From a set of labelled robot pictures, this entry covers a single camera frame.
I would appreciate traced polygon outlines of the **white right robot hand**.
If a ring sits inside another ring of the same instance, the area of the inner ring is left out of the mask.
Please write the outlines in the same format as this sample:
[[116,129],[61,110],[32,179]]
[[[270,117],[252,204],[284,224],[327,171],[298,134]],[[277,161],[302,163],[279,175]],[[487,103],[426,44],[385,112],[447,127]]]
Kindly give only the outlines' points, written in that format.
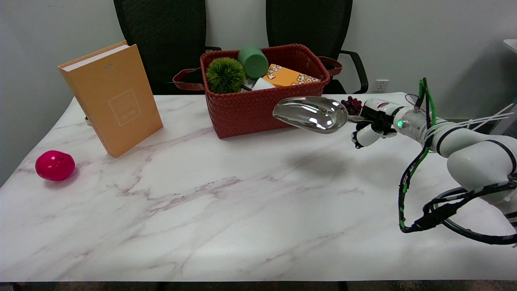
[[397,135],[393,127],[396,114],[404,106],[378,98],[368,99],[358,116],[356,129],[351,134],[351,141],[356,149],[369,147],[379,139],[392,138]]

